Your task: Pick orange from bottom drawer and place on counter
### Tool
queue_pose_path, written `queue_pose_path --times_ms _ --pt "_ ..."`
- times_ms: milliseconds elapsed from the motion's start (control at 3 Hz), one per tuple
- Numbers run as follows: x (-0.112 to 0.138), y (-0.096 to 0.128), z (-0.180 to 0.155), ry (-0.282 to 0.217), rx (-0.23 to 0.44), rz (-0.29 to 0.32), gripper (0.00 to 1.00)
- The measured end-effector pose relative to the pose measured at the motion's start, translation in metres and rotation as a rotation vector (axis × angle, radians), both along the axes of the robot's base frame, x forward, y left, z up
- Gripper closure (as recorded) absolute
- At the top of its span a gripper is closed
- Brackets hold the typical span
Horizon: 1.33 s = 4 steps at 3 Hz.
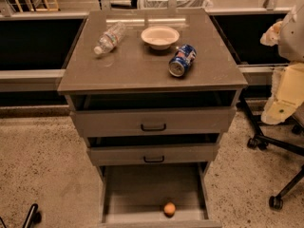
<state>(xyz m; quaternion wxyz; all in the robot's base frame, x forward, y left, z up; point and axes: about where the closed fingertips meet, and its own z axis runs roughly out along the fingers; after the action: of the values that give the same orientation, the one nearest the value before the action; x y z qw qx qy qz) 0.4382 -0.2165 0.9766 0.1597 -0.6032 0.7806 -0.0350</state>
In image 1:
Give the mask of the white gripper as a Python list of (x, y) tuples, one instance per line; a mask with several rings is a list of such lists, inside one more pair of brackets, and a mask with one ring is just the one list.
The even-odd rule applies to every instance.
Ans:
[(275, 98), (267, 101), (261, 114), (265, 124), (284, 123), (304, 102), (304, 64), (289, 64), (276, 74)]

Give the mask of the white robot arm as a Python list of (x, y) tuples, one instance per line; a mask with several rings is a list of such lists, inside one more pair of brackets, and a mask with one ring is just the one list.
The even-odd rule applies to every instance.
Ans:
[(290, 63), (275, 69), (271, 97), (261, 115), (266, 124), (280, 124), (304, 103), (304, 0), (298, 0), (282, 21), (260, 38), (264, 46), (278, 45), (278, 54)]

